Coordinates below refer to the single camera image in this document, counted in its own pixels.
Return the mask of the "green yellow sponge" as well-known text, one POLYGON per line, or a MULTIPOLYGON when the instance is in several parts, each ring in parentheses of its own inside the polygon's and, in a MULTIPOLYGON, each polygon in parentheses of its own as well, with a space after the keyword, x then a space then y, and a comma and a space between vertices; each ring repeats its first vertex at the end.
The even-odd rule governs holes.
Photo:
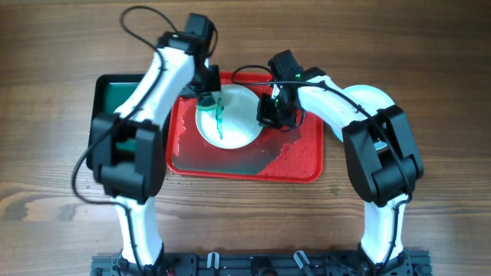
POLYGON ((201 100, 198 100, 196 103, 196 109, 199 111, 211 111, 215 110, 217 107, 217 100, 215 100, 213 97, 205 97, 201 100))

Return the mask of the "white plate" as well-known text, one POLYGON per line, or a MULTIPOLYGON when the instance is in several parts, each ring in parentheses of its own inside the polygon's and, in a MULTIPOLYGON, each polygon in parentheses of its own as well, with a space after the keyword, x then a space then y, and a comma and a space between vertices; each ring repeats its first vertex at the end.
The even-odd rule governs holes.
POLYGON ((221 149, 234 150, 249 145, 262 132, 256 119, 259 97, 250 89, 222 85, 214 93, 217 106, 196 111, 196 126, 202 138, 221 149))

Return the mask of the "light blue plate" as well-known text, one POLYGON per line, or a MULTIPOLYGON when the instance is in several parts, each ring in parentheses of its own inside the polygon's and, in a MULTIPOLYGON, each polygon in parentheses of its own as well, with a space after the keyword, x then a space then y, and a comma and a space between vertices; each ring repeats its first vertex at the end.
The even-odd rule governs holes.
MULTIPOLYGON (((395 102, 382 90, 370 85, 358 84, 343 89, 345 94, 355 97, 361 101, 362 106, 368 105, 375 110, 384 109, 395 105, 395 102)), ((331 128, 333 134, 343 143, 341 129, 331 128)), ((385 150, 387 144, 380 139, 374 141, 374 147, 377 151, 385 150)))

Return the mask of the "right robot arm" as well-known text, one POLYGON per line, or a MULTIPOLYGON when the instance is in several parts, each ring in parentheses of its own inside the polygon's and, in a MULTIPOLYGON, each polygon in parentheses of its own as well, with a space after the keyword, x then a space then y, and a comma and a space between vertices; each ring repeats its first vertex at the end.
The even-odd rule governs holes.
POLYGON ((272 95, 258 105, 264 127, 293 130, 299 113, 312 113, 343 143, 348 177, 364 200, 361 250, 382 271, 402 254, 404 208, 423 162, 405 112, 385 92, 367 85, 342 89, 320 68, 304 69, 290 50, 268 62, 272 95))

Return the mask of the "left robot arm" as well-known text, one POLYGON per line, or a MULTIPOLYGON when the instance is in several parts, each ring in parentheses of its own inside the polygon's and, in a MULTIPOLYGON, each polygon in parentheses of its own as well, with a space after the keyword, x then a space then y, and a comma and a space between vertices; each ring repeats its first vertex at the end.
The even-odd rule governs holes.
POLYGON ((128 99, 91 122, 87 165, 117 210, 124 240, 118 264, 124 273, 169 271, 155 211, 166 173, 164 138, 178 97, 192 97, 204 110, 216 108, 219 68, 208 60, 217 39, 210 19, 190 14, 182 31, 167 31, 153 45, 149 70, 128 99))

